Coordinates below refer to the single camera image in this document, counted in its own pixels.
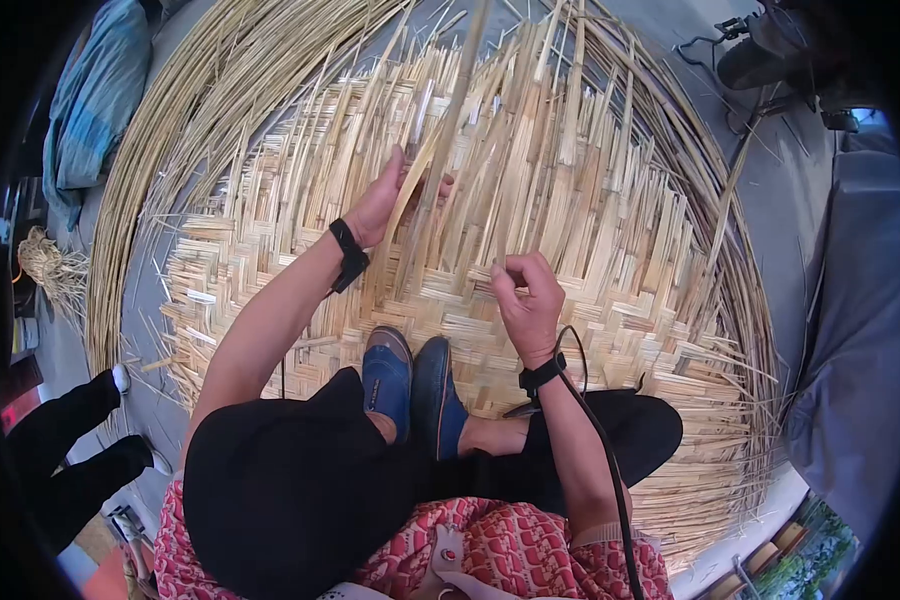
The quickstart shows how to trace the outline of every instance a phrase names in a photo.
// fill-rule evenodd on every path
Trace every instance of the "knee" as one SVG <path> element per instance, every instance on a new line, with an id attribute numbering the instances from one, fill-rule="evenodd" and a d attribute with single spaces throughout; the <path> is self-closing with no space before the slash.
<path id="1" fill-rule="evenodd" d="M 684 438 L 684 420 L 681 414 L 666 400 L 652 396 L 638 396 L 645 403 L 649 421 L 652 422 L 653 437 L 661 450 L 669 454 L 677 451 Z"/>

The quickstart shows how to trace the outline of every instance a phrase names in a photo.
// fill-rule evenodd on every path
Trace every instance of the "gray floor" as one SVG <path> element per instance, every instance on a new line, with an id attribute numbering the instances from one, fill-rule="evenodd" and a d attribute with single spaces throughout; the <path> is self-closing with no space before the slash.
<path id="1" fill-rule="evenodd" d="M 670 49 L 675 43 L 689 41 L 694 36 L 713 36 L 713 23 L 755 11 L 757 3 L 753 0 L 603 1 L 615 15 L 641 34 L 651 52 L 666 59 L 672 66 L 720 147 L 728 157 L 732 157 L 738 138 L 725 124 L 726 109 L 711 89 L 715 87 L 714 83 L 699 68 L 695 67 L 696 74 L 692 73 Z M 493 12 L 487 23 L 487 37 L 496 40 L 500 30 L 510 28 L 516 23 L 516 18 L 500 0 L 491 2 Z M 437 0 L 422 2 L 411 19 L 417 20 L 416 27 L 424 24 L 432 26 L 433 21 L 428 23 L 425 18 L 439 4 Z M 469 8 L 471 4 L 459 0 L 452 12 Z M 513 4 L 521 11 L 527 9 L 525 1 L 515 0 Z M 210 5 L 210 0 L 193 0 L 161 30 L 154 41 L 149 81 L 153 80 L 159 67 Z M 536 19 L 546 13 L 546 9 L 537 2 L 532 2 L 530 8 Z M 456 32 L 462 38 L 467 25 L 468 19 L 463 19 L 450 32 L 450 36 Z M 368 49 L 369 54 L 373 52 L 373 47 Z M 709 56 L 708 49 L 704 47 L 694 48 L 692 52 L 703 59 Z M 739 100 L 744 106 L 752 106 L 754 94 L 742 94 Z M 759 141 L 754 140 L 751 145 L 738 191 L 767 291 L 778 351 L 784 365 L 792 368 L 795 376 L 804 346 L 804 307 L 809 302 L 806 290 L 812 288 L 809 282 L 816 281 L 816 263 L 812 257 L 830 187 L 834 136 L 823 128 L 819 116 L 805 107 L 792 110 L 786 116 L 794 133 L 782 123 L 780 117 L 765 119 L 757 127 Z M 801 148 L 801 143 L 808 155 Z M 84 247 L 88 252 L 102 193 L 102 187 L 90 190 L 74 233 L 66 233 L 56 220 L 51 219 L 51 236 L 77 248 Z M 169 236 L 163 240 L 165 245 L 170 242 Z M 157 257 L 162 255 L 162 251 L 156 253 Z M 142 358 L 141 364 L 159 358 L 141 312 L 153 318 L 156 327 L 162 329 L 158 307 L 164 300 L 163 294 L 156 279 L 156 266 L 144 263 L 138 253 L 131 262 L 124 295 L 123 333 L 132 346 L 131 353 Z M 62 319 L 51 320 L 46 310 L 41 310 L 40 328 L 41 342 L 36 355 L 46 380 L 41 395 L 55 398 L 86 382 L 90 373 L 80 337 Z M 784 378 L 787 378 L 788 366 L 781 366 Z M 157 389 L 171 392 L 171 384 L 159 371 L 145 373 L 144 380 Z M 179 464 L 180 441 L 186 431 L 186 413 L 166 397 L 136 381 L 124 401 L 124 408 L 125 413 L 118 411 L 119 434 L 131 432 L 146 435 L 170 462 L 182 467 Z M 85 460 L 113 441 L 103 432 L 93 432 L 77 443 L 70 458 L 72 461 Z M 779 476 L 779 481 L 769 492 L 768 502 L 753 523 L 748 523 L 740 534 L 701 556 L 694 569 L 673 578 L 672 586 L 677 598 L 692 597 L 716 581 L 729 569 L 733 554 L 746 557 L 792 514 L 806 487 L 792 469 L 782 469 Z M 156 531 L 156 519 L 168 481 L 169 478 L 148 469 L 136 482 L 115 494 L 105 508 L 129 503 L 152 535 Z"/>

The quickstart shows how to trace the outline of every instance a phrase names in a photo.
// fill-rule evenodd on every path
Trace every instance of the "hand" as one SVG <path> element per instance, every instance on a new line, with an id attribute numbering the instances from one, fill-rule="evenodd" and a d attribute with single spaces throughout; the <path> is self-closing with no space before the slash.
<path id="1" fill-rule="evenodd" d="M 407 179 L 405 171 L 403 149 L 393 144 L 390 158 L 384 165 L 384 170 L 366 188 L 363 195 L 345 215 L 343 221 L 350 228 L 350 233 L 361 248 L 372 248 L 384 240 L 387 234 L 387 223 L 396 206 L 396 197 L 400 193 Z M 413 189 L 407 208 L 413 207 L 422 193 L 422 183 L 426 177 L 421 177 Z M 444 174 L 440 182 L 439 196 L 446 198 L 450 194 L 450 186 L 453 186 L 453 177 Z"/>
<path id="2" fill-rule="evenodd" d="M 540 252 L 511 254 L 505 269 L 490 267 L 490 286 L 500 305 L 506 334 L 526 369 L 536 369 L 554 357 L 557 321 L 566 293 Z M 516 288 L 525 287 L 526 295 Z"/>

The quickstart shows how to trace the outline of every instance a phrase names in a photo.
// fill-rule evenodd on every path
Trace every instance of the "tire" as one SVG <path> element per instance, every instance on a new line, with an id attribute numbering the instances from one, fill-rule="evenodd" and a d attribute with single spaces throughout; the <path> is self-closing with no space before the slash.
<path id="1" fill-rule="evenodd" d="M 787 76 L 788 64 L 750 37 L 726 51 L 717 63 L 717 77 L 731 90 L 751 90 L 775 84 Z"/>

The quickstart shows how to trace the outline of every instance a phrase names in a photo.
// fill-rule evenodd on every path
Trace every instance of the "black watch strap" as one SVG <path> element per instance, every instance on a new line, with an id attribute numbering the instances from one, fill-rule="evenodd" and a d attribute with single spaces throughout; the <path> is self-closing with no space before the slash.
<path id="1" fill-rule="evenodd" d="M 527 392 L 527 398 L 536 401 L 540 397 L 540 387 L 556 378 L 567 368 L 564 353 L 553 356 L 550 360 L 534 369 L 524 368 L 520 371 L 520 387 Z"/>
<path id="2" fill-rule="evenodd" d="M 331 292 L 340 294 L 360 277 L 360 273 L 367 270 L 371 264 L 371 258 L 360 248 L 357 240 L 353 239 L 353 233 L 343 219 L 336 219 L 330 223 L 330 233 L 333 234 L 336 244 L 343 251 L 339 277 L 330 286 Z"/>

